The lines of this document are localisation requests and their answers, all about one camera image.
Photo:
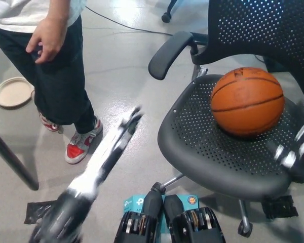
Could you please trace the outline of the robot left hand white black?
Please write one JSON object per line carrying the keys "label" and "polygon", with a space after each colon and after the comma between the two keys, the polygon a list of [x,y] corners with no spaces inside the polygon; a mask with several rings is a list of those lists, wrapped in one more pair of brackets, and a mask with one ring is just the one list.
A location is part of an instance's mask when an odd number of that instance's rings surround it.
{"label": "robot left hand white black", "polygon": [[136,106],[121,117],[93,152],[85,170],[72,180],[68,193],[91,201],[96,199],[100,185],[122,156],[142,116],[141,106]]}

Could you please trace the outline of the person's bare hand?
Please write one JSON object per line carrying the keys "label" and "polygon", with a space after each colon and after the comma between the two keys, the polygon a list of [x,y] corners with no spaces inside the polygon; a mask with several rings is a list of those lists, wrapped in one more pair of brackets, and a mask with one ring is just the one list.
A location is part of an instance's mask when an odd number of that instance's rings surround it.
{"label": "person's bare hand", "polygon": [[42,49],[37,52],[36,64],[52,61],[60,51],[66,36],[67,21],[47,17],[42,20],[32,34],[26,51],[33,52],[37,47]]}

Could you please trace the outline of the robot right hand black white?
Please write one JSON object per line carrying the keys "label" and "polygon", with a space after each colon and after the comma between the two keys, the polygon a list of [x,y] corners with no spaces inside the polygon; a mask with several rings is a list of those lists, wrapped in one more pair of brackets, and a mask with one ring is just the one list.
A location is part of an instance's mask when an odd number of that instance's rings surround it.
{"label": "robot right hand black white", "polygon": [[290,149],[272,141],[267,142],[267,148],[273,154],[274,161],[290,170],[304,173],[304,125],[296,134]]}

